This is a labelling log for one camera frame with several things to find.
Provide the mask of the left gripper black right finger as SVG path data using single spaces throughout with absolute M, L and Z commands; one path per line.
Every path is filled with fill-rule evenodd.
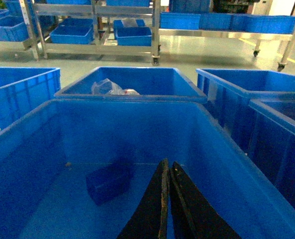
M 239 239 L 185 170 L 174 162 L 169 171 L 170 202 L 176 239 Z

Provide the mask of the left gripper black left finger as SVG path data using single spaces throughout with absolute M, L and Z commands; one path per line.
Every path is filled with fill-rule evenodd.
M 130 220 L 118 239 L 165 239 L 170 197 L 168 159 L 158 164 Z

